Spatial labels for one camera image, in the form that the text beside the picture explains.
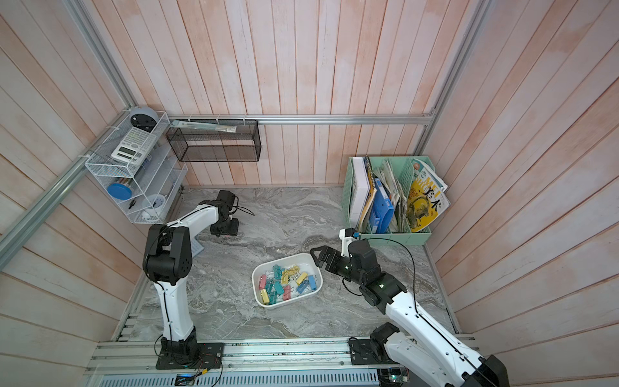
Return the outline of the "yellow binder clip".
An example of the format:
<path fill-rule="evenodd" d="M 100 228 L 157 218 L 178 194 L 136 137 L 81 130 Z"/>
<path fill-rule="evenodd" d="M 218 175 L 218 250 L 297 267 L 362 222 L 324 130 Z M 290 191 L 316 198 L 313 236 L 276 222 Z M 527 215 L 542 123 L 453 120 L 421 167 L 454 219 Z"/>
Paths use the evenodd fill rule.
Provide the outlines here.
<path fill-rule="evenodd" d="M 260 298 L 264 305 L 268 306 L 270 304 L 269 293 L 267 292 L 267 290 L 260 290 Z"/>
<path fill-rule="evenodd" d="M 288 284 L 291 281 L 296 282 L 296 280 L 298 279 L 299 276 L 300 276 L 300 268 L 299 268 L 299 266 L 298 265 L 293 265 L 293 266 L 289 267 L 288 269 L 285 269 L 282 272 L 281 283 L 285 285 L 285 284 Z"/>
<path fill-rule="evenodd" d="M 306 278 L 307 278 L 307 277 L 308 277 L 308 274 L 307 274 L 307 273 L 302 273 L 302 274 L 298 277 L 298 279 L 296 280 L 296 283 L 297 283 L 298 285 L 301 285 L 301 283 L 303 283 L 303 282 L 304 282 L 304 280 L 306 280 Z"/>

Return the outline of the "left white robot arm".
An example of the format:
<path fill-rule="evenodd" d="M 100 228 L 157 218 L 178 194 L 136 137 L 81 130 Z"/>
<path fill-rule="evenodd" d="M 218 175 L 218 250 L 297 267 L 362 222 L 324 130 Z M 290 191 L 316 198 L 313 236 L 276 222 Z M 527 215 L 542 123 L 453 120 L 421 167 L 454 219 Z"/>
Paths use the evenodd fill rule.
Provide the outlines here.
<path fill-rule="evenodd" d="M 215 236 L 236 236 L 239 221 L 233 214 L 237 210 L 237 196 L 229 190 L 220 190 L 216 199 L 204 200 L 179 219 L 154 224 L 148 230 L 143 272 L 154 284 L 161 304 L 164 324 L 161 355 L 181 366 L 200 358 L 186 288 L 193 267 L 195 237 L 204 230 Z"/>

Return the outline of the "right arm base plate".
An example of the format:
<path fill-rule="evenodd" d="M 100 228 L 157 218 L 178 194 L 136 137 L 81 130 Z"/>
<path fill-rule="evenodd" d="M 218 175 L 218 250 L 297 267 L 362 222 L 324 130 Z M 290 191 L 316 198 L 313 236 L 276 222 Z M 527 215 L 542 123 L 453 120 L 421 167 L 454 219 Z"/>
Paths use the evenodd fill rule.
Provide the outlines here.
<path fill-rule="evenodd" d="M 348 339 L 348 348 L 353 365 L 396 364 L 387 354 L 385 343 L 377 339 Z"/>

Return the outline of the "pink binder clip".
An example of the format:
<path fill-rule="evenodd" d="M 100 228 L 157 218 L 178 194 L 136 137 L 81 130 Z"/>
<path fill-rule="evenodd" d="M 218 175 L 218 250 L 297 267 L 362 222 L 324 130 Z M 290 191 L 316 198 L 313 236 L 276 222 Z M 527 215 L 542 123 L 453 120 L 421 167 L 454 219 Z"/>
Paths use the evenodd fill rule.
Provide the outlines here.
<path fill-rule="evenodd" d="M 260 276 L 260 280 L 259 280 L 259 289 L 260 290 L 265 290 L 266 289 L 267 281 L 268 281 L 267 275 L 266 274 L 262 274 Z"/>
<path fill-rule="evenodd" d="M 291 288 L 291 286 L 290 286 L 290 285 L 287 285 L 287 286 L 284 288 L 284 294 L 283 294 L 282 299 L 283 299 L 284 301 L 288 301 L 288 300 L 290 300 L 290 298 L 291 298 L 291 293 L 292 293 L 292 288 Z"/>

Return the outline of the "teal binder clip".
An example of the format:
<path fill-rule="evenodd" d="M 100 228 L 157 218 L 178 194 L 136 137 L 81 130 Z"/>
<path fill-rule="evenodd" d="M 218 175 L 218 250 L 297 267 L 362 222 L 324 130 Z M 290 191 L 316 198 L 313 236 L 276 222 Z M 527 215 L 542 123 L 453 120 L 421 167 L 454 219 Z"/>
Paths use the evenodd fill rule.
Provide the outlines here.
<path fill-rule="evenodd" d="M 284 297 L 285 287 L 283 287 L 283 285 L 280 282 L 274 282 L 273 288 L 275 290 L 277 297 L 282 297 L 282 298 Z"/>

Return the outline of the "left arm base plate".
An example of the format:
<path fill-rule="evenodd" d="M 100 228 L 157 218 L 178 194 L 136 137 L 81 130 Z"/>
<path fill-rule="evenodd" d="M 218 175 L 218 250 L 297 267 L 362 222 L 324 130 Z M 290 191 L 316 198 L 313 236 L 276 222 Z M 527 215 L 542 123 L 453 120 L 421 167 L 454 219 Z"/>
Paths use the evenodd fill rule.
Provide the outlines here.
<path fill-rule="evenodd" d="M 224 343 L 181 343 L 166 340 L 162 344 L 157 370 L 219 369 Z"/>

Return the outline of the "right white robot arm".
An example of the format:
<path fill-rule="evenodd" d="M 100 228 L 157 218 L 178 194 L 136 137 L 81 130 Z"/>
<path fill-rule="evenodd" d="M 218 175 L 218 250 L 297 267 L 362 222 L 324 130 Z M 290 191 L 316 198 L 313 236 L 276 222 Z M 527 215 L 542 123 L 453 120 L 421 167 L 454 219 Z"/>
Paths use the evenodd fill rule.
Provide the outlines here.
<path fill-rule="evenodd" d="M 396 277 L 385 272 L 367 240 L 310 250 L 317 267 L 359 286 L 364 300 L 390 321 L 370 336 L 373 356 L 393 361 L 430 386 L 508 386 L 506 366 L 484 357 L 428 314 Z"/>

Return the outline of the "white plastic storage tray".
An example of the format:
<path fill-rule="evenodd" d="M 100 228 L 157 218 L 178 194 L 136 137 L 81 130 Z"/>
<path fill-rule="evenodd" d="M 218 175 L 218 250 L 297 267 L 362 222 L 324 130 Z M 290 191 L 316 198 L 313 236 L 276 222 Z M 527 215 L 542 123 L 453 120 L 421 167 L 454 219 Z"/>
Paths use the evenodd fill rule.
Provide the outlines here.
<path fill-rule="evenodd" d="M 254 298 L 266 309 L 313 297 L 322 286 L 322 274 L 309 253 L 260 264 L 252 273 Z"/>

